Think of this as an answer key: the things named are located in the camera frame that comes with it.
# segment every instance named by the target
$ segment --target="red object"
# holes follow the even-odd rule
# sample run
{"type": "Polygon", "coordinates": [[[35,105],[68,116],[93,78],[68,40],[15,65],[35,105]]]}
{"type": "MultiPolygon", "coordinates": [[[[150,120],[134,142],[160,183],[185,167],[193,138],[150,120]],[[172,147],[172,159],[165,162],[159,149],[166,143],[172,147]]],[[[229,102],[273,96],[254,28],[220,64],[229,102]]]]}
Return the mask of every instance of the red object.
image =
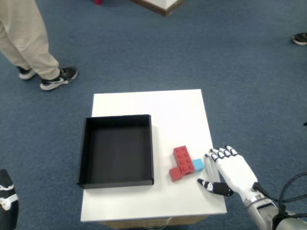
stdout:
{"type": "Polygon", "coordinates": [[[174,148],[173,154],[182,175],[188,175],[195,171],[186,146],[174,148]]]}
{"type": "Polygon", "coordinates": [[[101,3],[102,3],[102,0],[95,0],[96,5],[101,5],[101,3]]]}
{"type": "Polygon", "coordinates": [[[180,180],[183,177],[179,167],[170,169],[169,170],[169,175],[172,178],[172,182],[180,180]]]}

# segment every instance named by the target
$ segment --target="white table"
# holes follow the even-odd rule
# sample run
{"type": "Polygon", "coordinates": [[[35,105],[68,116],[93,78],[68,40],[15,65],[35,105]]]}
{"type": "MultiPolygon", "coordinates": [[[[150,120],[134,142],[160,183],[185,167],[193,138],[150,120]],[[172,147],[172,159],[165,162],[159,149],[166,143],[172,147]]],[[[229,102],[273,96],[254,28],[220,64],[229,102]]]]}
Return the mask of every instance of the white table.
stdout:
{"type": "Polygon", "coordinates": [[[212,141],[201,90],[95,94],[92,116],[152,116],[154,185],[84,189],[81,221],[120,221],[226,213],[224,198],[205,191],[197,178],[220,181],[204,154],[212,141]],[[186,145],[205,170],[173,183],[173,148],[186,145]]]}

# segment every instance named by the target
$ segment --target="open black tray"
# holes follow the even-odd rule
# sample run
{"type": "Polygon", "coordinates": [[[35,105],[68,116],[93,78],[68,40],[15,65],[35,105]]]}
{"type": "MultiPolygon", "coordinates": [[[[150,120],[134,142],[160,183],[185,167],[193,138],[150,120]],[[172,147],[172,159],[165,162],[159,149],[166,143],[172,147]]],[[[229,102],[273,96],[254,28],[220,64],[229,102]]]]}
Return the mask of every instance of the open black tray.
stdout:
{"type": "Polygon", "coordinates": [[[150,115],[86,118],[78,185],[107,188],[154,184],[150,115]]]}

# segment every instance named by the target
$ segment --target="shoe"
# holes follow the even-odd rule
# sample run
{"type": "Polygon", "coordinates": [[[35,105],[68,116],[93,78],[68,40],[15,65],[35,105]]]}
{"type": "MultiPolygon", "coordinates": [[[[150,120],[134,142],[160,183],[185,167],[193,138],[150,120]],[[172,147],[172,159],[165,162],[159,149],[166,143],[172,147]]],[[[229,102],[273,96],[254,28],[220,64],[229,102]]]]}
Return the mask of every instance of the shoe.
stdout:
{"type": "Polygon", "coordinates": [[[301,33],[292,36],[292,41],[300,46],[307,45],[307,33],[301,33]]]}
{"type": "Polygon", "coordinates": [[[75,67],[69,67],[60,69],[60,74],[53,80],[42,80],[40,88],[45,91],[53,90],[61,85],[67,85],[74,80],[78,75],[78,71],[75,67]]]}
{"type": "Polygon", "coordinates": [[[33,69],[25,70],[19,66],[17,66],[17,69],[19,70],[19,77],[25,81],[30,80],[34,75],[36,75],[33,69]]]}

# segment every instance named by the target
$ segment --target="beige pants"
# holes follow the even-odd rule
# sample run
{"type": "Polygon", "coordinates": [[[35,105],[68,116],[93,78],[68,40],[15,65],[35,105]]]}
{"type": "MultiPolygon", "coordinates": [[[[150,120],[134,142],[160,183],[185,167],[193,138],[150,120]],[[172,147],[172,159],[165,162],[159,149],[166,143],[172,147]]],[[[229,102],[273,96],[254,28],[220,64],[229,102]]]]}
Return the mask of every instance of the beige pants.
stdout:
{"type": "Polygon", "coordinates": [[[59,75],[35,0],[0,0],[0,50],[14,65],[33,69],[44,79],[59,75]]]}

